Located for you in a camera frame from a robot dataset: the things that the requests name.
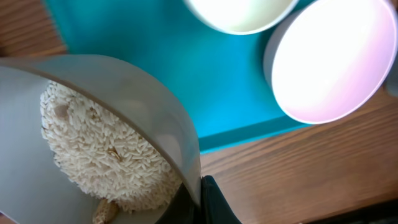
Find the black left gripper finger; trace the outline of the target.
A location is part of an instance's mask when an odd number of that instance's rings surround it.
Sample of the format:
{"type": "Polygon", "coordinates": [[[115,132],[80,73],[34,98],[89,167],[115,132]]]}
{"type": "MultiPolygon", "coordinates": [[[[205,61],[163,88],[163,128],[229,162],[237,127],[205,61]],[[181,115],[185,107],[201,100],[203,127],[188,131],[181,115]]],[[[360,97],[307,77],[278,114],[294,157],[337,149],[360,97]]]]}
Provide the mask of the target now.
{"type": "Polygon", "coordinates": [[[201,178],[201,207],[197,207],[184,185],[156,224],[241,224],[227,203],[215,179],[201,178]]]}

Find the cooked white rice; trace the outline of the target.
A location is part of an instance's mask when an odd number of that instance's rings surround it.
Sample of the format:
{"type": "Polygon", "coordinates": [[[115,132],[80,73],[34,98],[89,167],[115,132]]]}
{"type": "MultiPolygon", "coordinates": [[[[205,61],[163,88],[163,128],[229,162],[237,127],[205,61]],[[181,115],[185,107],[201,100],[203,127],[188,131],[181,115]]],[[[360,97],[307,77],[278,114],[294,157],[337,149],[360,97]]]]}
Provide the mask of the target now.
{"type": "Polygon", "coordinates": [[[119,211],[168,206],[182,181],[135,129],[94,101],[50,81],[40,96],[42,137],[71,182],[100,200],[93,223],[119,211]]]}

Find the white plastic cup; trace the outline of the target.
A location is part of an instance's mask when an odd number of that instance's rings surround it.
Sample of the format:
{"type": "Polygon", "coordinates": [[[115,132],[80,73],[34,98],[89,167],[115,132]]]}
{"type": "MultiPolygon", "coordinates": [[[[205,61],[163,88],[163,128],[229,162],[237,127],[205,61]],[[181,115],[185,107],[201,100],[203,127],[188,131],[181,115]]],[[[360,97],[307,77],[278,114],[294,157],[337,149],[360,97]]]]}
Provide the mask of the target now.
{"type": "Polygon", "coordinates": [[[275,26],[299,0],[184,0],[207,26],[225,34],[250,35],[275,26]]]}

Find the white small bowl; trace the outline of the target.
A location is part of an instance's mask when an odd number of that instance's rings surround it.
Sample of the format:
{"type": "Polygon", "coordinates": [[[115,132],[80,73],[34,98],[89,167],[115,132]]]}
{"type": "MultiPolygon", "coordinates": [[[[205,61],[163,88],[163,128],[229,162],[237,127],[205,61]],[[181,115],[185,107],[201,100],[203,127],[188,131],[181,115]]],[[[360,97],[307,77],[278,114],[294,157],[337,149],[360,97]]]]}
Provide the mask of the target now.
{"type": "Polygon", "coordinates": [[[386,0],[317,0],[282,21],[263,68],[281,110],[324,124],[357,110],[397,56],[397,13],[386,0]]]}

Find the grey bowl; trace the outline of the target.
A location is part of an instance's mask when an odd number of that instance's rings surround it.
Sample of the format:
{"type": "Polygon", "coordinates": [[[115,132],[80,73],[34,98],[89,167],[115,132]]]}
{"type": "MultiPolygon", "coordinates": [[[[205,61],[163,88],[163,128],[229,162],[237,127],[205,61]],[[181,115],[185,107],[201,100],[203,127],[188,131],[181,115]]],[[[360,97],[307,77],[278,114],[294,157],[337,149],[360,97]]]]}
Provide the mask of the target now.
{"type": "Polygon", "coordinates": [[[1,59],[1,212],[16,223],[90,223],[99,201],[53,162],[40,127],[49,80],[97,102],[139,131],[201,195],[197,132],[181,102],[156,78],[103,55],[1,59]]]}

